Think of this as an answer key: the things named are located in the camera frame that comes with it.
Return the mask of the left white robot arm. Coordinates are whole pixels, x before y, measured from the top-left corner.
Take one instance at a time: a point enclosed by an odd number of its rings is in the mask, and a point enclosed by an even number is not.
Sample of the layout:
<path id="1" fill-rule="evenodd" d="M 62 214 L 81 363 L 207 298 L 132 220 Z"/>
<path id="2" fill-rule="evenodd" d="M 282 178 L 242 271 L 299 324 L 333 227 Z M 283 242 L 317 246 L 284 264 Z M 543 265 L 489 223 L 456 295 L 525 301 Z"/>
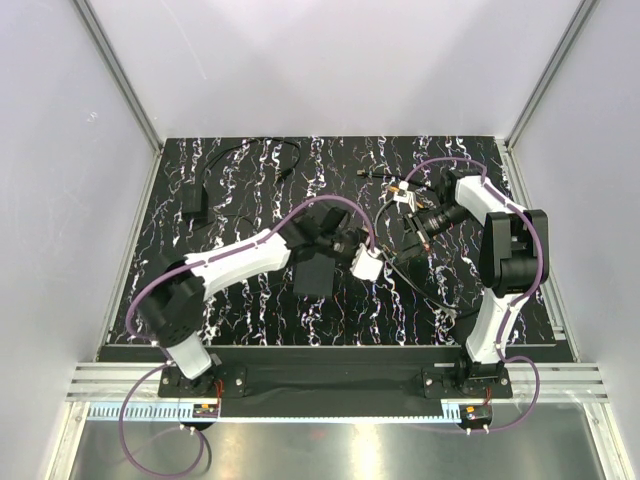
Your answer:
<path id="1" fill-rule="evenodd" d="M 323 255 L 374 282 L 382 269 L 373 227 L 343 228 L 347 211 L 336 206 L 299 207 L 280 223 L 254 236 L 210 251 L 165 261 L 127 312 L 139 314 L 151 339 L 181 374 L 181 384 L 196 396 L 215 386 L 214 360 L 199 339 L 204 304 L 218 292 L 251 277 L 282 270 Z"/>

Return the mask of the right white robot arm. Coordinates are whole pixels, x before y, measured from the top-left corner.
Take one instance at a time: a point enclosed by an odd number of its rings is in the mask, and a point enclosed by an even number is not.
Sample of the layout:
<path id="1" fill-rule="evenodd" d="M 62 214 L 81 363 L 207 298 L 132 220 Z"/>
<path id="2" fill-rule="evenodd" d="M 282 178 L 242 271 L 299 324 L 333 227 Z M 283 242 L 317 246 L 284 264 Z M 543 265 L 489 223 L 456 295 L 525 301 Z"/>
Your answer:
<path id="1" fill-rule="evenodd" d="M 403 181 L 397 201 L 407 199 L 403 215 L 410 243 L 408 258 L 428 251 L 430 241 L 469 218 L 483 227 L 476 269 L 483 285 L 475 325 L 455 362 L 449 382 L 466 396 L 476 396 L 504 378 L 505 349 L 520 310 L 549 275 L 548 217 L 526 209 L 499 192 L 482 175 L 446 173 L 437 186 L 439 206 L 427 209 L 412 200 Z"/>

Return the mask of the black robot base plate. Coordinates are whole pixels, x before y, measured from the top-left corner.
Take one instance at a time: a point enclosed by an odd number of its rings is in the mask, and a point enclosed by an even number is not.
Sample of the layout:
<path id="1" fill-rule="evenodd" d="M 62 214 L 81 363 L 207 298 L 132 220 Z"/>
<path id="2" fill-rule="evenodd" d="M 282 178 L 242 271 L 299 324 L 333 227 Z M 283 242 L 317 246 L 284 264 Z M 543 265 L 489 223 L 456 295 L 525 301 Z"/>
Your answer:
<path id="1" fill-rule="evenodd" d="M 449 382 L 458 347 L 224 347 L 213 351 L 214 368 L 187 380 L 175 367 L 161 375 L 165 398 L 236 401 L 244 405 L 329 404 L 359 411 L 390 405 L 418 410 L 448 400 L 481 403 L 513 396 L 509 374 L 498 384 L 464 392 Z"/>

